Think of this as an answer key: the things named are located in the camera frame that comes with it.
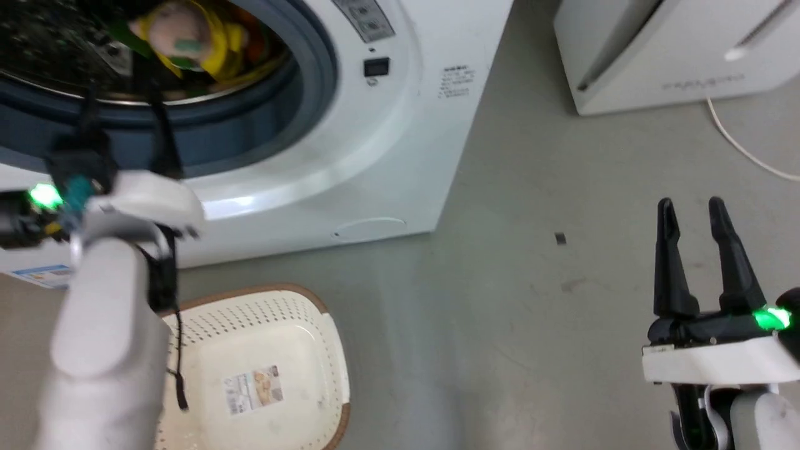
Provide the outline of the white box appliance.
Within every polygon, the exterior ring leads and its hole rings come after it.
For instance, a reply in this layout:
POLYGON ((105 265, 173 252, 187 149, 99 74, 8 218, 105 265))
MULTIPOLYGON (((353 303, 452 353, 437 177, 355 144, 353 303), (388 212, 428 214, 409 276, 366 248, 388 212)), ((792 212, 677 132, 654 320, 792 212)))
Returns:
POLYGON ((578 114, 770 91, 800 75, 800 0, 561 0, 578 114))

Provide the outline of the yellow and pink plush toy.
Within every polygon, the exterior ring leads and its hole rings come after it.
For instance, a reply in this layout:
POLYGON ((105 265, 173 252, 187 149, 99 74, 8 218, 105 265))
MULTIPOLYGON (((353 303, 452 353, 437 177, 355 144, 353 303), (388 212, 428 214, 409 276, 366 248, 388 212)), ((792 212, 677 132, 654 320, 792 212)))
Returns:
POLYGON ((178 77, 205 73, 225 83, 268 60, 268 29, 229 0, 164 0, 128 22, 178 77))

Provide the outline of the blue energy sticker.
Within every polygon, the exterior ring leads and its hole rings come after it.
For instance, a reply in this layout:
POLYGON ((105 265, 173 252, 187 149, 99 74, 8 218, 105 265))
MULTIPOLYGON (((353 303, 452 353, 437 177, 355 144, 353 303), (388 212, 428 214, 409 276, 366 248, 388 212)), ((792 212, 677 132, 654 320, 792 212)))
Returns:
POLYGON ((48 267, 33 267, 28 269, 17 269, 6 272, 8 276, 19 279, 29 284, 37 285, 46 289, 63 289, 69 284, 72 276, 72 269, 66 265, 58 264, 48 267))

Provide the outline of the cream perforated laundry basket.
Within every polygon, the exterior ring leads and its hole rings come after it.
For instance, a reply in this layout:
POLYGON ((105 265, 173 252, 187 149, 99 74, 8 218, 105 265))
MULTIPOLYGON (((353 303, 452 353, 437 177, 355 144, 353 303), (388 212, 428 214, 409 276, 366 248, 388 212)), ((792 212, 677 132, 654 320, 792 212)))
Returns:
POLYGON ((260 286, 185 302, 182 321, 163 313, 177 340, 188 410, 164 388, 154 450, 337 450, 351 418, 342 339, 316 294, 292 284, 260 286), (284 399, 238 416, 222 380, 277 365, 284 399))

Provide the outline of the paper label inside basket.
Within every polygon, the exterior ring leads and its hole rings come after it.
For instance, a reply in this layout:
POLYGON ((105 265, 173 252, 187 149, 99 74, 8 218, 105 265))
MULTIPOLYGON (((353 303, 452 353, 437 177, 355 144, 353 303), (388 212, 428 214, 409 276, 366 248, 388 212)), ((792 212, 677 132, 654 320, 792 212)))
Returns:
POLYGON ((254 412, 284 399, 277 365, 226 377, 222 380, 222 386, 232 416, 254 412))

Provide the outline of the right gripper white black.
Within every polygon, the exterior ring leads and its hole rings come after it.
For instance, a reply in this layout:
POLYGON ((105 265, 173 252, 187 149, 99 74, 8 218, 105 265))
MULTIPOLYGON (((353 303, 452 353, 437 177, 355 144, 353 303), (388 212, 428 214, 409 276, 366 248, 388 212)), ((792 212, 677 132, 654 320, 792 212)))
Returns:
MULTIPOLYGON (((721 197, 709 199, 709 225, 718 246, 726 313, 689 323, 677 342, 643 347, 644 379, 695 385, 782 384, 800 381, 800 287, 766 299, 721 197)), ((678 248, 681 237, 672 200, 657 205, 652 311, 659 318, 694 318, 698 300, 678 248)))

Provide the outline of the white front-load washing machine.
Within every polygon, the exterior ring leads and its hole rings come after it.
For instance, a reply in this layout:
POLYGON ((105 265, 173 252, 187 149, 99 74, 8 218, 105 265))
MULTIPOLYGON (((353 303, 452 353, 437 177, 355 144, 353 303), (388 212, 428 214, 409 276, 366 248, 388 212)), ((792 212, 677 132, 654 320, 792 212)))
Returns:
POLYGON ((162 2, 0 0, 0 190, 48 182, 89 86, 120 168, 145 169, 155 82, 206 213, 180 268, 437 227, 514 0, 229 0, 272 44, 229 82, 111 37, 162 2))

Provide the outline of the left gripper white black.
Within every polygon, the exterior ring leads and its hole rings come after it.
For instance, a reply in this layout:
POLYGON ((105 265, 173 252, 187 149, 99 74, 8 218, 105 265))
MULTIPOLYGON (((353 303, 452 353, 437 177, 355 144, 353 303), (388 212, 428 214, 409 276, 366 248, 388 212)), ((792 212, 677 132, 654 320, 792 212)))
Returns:
POLYGON ((48 183, 0 191, 0 249, 36 248, 52 240, 85 251, 101 239, 154 243, 196 238, 203 205, 183 182, 183 163, 157 84, 147 90, 152 116, 152 158, 146 170, 121 169, 98 117, 97 86, 89 86, 78 134, 58 137, 45 156, 48 183))

